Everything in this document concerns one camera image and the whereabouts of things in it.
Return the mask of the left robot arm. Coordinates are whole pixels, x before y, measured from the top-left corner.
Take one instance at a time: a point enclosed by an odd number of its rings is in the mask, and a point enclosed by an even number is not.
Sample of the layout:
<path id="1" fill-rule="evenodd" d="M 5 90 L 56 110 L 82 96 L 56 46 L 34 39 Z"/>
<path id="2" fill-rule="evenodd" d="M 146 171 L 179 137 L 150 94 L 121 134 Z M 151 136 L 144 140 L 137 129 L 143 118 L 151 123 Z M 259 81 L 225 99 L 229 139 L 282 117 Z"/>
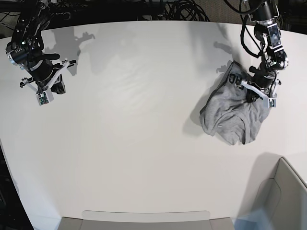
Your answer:
<path id="1" fill-rule="evenodd" d="M 262 99 L 266 108 L 276 106 L 277 87 L 281 84 L 277 79 L 279 71 L 288 66 L 288 57 L 281 43 L 281 32 L 275 18 L 279 12 L 273 0 L 245 0 L 250 9 L 247 10 L 241 29 L 241 45 L 251 56 L 261 58 L 259 67 L 251 66 L 249 72 L 254 75 L 241 82 L 247 89 L 247 102 L 253 103 Z M 252 53 L 244 43 L 247 20 L 255 23 L 254 36 L 260 42 L 258 54 Z"/>

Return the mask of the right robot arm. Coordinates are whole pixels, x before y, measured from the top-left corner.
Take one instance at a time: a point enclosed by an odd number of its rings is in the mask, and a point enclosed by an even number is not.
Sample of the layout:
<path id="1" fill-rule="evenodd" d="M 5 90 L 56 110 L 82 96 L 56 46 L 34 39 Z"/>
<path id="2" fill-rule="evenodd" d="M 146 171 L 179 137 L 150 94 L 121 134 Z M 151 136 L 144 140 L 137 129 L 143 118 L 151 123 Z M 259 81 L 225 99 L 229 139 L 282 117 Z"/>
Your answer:
<path id="1" fill-rule="evenodd" d="M 53 0 L 26 0 L 24 2 L 7 3 L 9 11 L 20 12 L 20 17 L 14 28 L 11 41 L 7 44 L 6 54 L 12 64 L 26 70 L 31 77 L 23 78 L 20 87 L 35 83 L 41 93 L 50 88 L 57 94 L 65 93 L 62 76 L 59 76 L 53 85 L 48 83 L 62 64 L 53 64 L 53 60 L 60 59 L 57 53 L 45 54 L 45 46 L 41 32 L 45 30 L 51 20 L 50 7 Z"/>

